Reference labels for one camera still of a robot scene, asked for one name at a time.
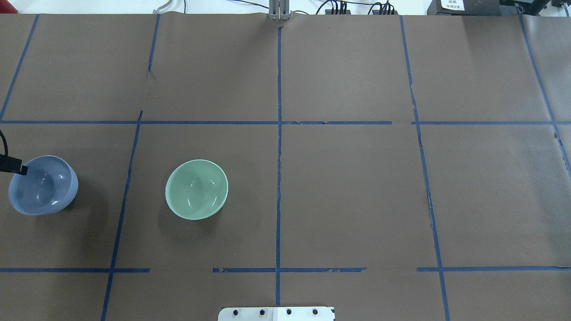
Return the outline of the blue bowl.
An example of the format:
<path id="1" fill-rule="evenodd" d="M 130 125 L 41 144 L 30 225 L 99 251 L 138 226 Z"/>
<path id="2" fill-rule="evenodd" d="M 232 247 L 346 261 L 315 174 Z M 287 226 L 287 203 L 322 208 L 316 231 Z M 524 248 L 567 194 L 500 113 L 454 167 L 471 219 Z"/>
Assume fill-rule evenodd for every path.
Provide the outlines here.
<path id="1" fill-rule="evenodd" d="M 10 205 L 16 211 L 30 216 L 54 214 L 75 199 L 79 180 L 64 159 L 43 155 L 25 165 L 27 174 L 14 175 L 8 188 Z"/>

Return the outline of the green bowl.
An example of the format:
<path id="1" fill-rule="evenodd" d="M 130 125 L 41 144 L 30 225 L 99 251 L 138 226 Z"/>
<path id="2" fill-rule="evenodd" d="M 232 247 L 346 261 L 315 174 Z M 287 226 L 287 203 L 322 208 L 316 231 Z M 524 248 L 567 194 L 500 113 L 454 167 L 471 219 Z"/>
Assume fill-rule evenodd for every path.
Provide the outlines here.
<path id="1" fill-rule="evenodd" d="M 224 170 L 206 159 L 178 166 L 165 186 L 169 209 L 178 217 L 199 221 L 218 213 L 226 203 L 229 183 Z"/>

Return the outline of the aluminium frame post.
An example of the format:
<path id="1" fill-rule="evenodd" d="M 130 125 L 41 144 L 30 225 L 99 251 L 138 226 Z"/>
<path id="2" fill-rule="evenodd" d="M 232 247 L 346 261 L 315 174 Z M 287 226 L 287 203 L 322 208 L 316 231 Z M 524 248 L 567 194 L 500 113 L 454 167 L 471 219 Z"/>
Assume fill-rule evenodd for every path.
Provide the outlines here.
<path id="1" fill-rule="evenodd" d="M 289 0 L 269 0 L 269 20 L 289 20 L 291 18 Z"/>

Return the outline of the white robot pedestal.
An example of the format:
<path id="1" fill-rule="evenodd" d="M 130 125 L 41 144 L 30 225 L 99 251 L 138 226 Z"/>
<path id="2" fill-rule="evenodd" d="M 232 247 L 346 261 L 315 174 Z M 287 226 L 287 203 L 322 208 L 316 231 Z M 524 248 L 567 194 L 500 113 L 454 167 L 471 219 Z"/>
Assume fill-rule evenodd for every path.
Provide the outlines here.
<path id="1" fill-rule="evenodd" d="M 334 307 L 227 307 L 218 314 L 219 321 L 335 321 Z"/>

